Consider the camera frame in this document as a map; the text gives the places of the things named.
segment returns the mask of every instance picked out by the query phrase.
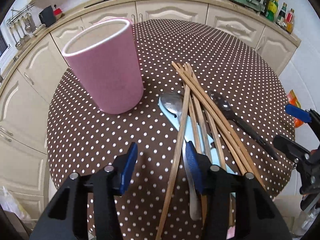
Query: kitchen cabinet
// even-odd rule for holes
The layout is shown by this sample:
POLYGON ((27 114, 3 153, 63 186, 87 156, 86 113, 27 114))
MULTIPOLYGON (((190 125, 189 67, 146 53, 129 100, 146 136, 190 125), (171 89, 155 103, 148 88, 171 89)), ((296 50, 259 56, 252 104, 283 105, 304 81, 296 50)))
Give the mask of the kitchen cabinet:
POLYGON ((48 156, 10 139, 4 133, 0 134, 0 185, 10 191, 26 195, 43 196, 46 188, 47 196, 48 156))
POLYGON ((0 97, 0 139, 14 140, 47 153, 46 130, 49 104, 16 70, 0 97))
POLYGON ((21 75, 47 103, 51 102, 67 68, 50 34, 42 38, 18 66, 21 75))
POLYGON ((83 30, 84 24, 81 17, 78 17, 54 29, 51 36, 61 52, 67 42, 83 30))
POLYGON ((27 195, 17 192, 10 192, 21 204, 21 206, 28 212, 31 219, 39 219, 44 207, 47 206, 48 201, 44 196, 27 195))
POLYGON ((277 76, 283 71, 296 46, 280 33, 265 26, 255 51, 268 63, 277 76))
POLYGON ((174 19, 205 24, 208 4, 182 0, 137 1, 138 21, 174 19))
POLYGON ((206 25, 236 36, 245 44, 256 48, 264 24, 243 14, 209 5, 206 25))
POLYGON ((133 23, 137 23, 135 2, 127 2, 105 7, 81 16, 85 28, 89 28, 90 26, 104 19, 119 17, 125 17, 131 19, 133 23))

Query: light blue knife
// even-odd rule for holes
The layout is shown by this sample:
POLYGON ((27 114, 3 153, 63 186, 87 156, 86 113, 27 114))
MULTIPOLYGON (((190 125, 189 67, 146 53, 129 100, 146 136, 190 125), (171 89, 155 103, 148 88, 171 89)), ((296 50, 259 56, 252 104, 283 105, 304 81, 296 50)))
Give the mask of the light blue knife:
MULTIPOLYGON (((176 116, 174 116, 174 114, 170 113, 161 103, 161 100, 159 98, 159 108, 162 111, 162 113, 165 115, 165 117, 170 121, 170 123, 174 126, 174 128, 178 131, 179 130, 179 122, 176 116)), ((202 140, 202 136, 201 136, 201 130, 200 130, 200 126, 197 124, 197 128, 198 128, 198 134, 200 137, 200 144, 201 144, 201 153, 204 154, 204 145, 203 145, 203 140, 202 140)), ((192 131, 192 125, 191 125, 191 119, 190 116, 187 116, 187 123, 186 123, 186 131, 184 134, 184 138, 185 140, 188 141, 192 141, 193 145, 195 145, 195 140, 193 137, 193 131, 192 131)), ((211 136, 208 135, 208 140, 209 140, 209 145, 211 145, 213 143, 213 139, 211 136)), ((215 148, 212 148, 210 150, 211 152, 211 158, 212 158, 212 164, 218 165, 220 166, 220 162, 219 162, 219 158, 218 158, 218 153, 217 150, 215 148)), ((233 172, 233 170, 226 165, 227 168, 227 172, 231 173, 231 174, 235 174, 233 172)))

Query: round table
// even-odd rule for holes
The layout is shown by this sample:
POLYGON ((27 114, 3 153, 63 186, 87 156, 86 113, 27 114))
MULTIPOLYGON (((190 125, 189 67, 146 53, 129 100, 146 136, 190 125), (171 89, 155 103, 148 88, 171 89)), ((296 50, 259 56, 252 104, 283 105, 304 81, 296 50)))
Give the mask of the round table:
MULTIPOLYGON (((68 68, 50 104, 48 155, 51 176, 59 188, 70 173, 94 173, 124 154, 135 141, 139 154, 131 185, 115 202, 124 239, 148 240, 156 236, 177 138, 177 131, 157 104, 163 92, 184 91, 171 61, 189 62, 202 87, 221 92, 233 110, 267 141, 276 134, 294 139, 294 123, 284 112, 288 100, 276 74, 234 36, 179 20, 138 23, 133 26, 133 35, 144 83, 140 103, 120 115, 106 114, 68 68)), ((281 152, 278 161, 271 159, 230 123, 258 167, 267 193, 274 198, 289 181, 292 163, 281 152)), ((226 163, 238 171, 222 144, 226 163)), ((192 221, 188 215, 188 182, 182 160, 173 194, 163 239, 199 238, 201 221, 192 221)), ((94 233, 92 195, 88 207, 88 228, 94 233)))

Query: utensil rack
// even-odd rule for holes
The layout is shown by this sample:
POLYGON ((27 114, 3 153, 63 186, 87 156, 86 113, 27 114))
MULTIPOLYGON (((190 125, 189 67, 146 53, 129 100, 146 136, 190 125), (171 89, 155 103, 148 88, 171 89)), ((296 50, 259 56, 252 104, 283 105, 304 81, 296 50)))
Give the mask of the utensil rack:
POLYGON ((27 11, 29 11, 33 6, 34 6, 34 3, 31 3, 31 4, 27 4, 21 10, 11 9, 12 17, 10 17, 6 21, 7 26, 9 27, 12 23, 14 23, 17 19, 19 19, 23 14, 25 14, 27 11))

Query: window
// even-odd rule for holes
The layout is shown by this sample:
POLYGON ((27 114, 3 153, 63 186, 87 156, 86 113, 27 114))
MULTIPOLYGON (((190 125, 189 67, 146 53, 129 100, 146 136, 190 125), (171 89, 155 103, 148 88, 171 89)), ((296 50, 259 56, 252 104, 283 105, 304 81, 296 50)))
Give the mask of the window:
POLYGON ((2 36, 2 33, 0 31, 0 57, 2 55, 2 53, 5 52, 5 50, 7 49, 8 45, 7 43, 5 42, 3 36, 2 36))

